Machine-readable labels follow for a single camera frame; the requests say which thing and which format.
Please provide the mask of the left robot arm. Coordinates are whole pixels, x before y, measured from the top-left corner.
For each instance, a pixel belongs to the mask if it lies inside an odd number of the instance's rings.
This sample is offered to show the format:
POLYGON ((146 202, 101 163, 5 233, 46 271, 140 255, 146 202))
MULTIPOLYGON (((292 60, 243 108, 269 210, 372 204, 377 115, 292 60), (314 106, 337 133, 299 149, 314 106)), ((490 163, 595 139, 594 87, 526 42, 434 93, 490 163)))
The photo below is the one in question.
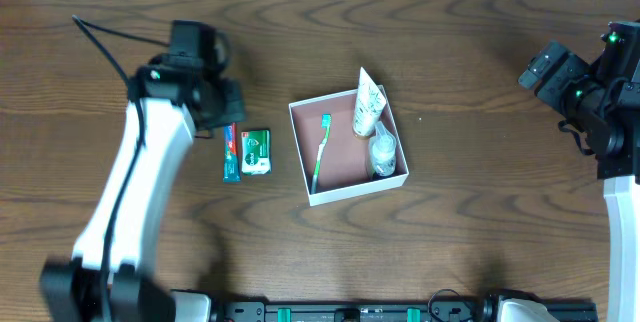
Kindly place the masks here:
POLYGON ((154 280, 161 221, 198 132, 241 122, 240 84, 216 69, 144 65, 127 81, 123 138, 68 263, 48 261, 40 289, 55 321, 217 321, 204 292, 154 280))

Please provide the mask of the green white toothbrush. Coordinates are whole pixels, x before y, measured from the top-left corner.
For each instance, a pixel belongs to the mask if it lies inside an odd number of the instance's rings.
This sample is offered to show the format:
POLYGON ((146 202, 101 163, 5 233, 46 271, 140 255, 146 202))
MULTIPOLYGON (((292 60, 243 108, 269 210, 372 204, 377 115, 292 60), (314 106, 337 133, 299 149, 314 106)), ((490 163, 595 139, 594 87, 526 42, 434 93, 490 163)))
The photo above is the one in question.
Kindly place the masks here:
POLYGON ((331 115, 323 114, 322 120, 321 120, 321 127, 324 129, 324 137, 321 143, 319 144, 318 151, 317 151, 316 164, 315 164, 314 173, 312 176, 312 185, 311 185, 312 194, 315 194, 317 191, 318 178, 319 178, 320 168, 321 168, 321 160, 323 157, 324 149, 326 147, 326 144, 328 143, 328 139, 330 136, 331 123, 332 123, 331 115))

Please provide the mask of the white patterned lotion tube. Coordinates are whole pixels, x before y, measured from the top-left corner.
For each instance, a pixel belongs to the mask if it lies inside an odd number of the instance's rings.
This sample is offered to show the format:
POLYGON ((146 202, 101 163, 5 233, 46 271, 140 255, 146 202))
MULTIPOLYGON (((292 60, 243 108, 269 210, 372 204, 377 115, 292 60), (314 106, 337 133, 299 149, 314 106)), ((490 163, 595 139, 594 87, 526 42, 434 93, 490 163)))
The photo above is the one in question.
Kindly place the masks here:
POLYGON ((359 70, 358 88, 352 123, 353 132, 362 138, 369 137, 387 105, 387 99, 367 71, 359 70))

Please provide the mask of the Colgate toothpaste tube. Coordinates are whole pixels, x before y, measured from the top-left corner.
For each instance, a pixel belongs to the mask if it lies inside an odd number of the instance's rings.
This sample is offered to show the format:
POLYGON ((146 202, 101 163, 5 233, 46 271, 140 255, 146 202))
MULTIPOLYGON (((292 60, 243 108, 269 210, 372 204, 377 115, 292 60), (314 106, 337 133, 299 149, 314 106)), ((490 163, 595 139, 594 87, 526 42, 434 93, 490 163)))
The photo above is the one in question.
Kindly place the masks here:
POLYGON ((224 175, 225 183, 236 183, 241 181, 240 168, 238 163, 238 152, 236 144, 236 124, 231 123, 224 127, 224 175))

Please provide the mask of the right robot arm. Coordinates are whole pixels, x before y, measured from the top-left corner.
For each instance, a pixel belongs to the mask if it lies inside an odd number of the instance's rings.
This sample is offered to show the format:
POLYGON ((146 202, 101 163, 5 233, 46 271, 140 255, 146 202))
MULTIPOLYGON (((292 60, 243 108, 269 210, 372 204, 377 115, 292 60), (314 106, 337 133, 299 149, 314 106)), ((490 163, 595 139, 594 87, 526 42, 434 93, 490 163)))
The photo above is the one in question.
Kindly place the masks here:
POLYGON ((552 41, 518 82, 562 116, 558 128, 597 161, 609 218, 607 318, 639 318, 639 24, 617 21, 587 63, 552 41))

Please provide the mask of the clear spray bottle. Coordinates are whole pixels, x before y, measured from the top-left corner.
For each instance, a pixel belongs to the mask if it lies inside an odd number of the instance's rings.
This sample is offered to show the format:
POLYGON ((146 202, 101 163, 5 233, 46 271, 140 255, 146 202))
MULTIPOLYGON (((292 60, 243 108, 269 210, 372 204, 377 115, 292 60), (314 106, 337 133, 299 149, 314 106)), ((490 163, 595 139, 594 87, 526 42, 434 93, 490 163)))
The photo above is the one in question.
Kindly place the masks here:
POLYGON ((375 126, 369 139, 369 172, 373 180, 392 176, 396 170, 396 138, 382 121, 375 126))

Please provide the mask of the green Dettol soap pack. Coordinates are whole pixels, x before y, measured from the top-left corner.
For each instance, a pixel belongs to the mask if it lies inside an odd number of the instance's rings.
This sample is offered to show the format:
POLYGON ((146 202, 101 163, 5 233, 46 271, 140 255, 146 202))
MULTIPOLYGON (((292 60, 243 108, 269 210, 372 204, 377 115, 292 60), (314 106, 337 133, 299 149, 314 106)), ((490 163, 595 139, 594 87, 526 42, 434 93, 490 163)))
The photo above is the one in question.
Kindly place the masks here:
POLYGON ((269 130, 251 130, 241 133, 241 172, 244 175, 269 174, 271 164, 271 134, 269 130))

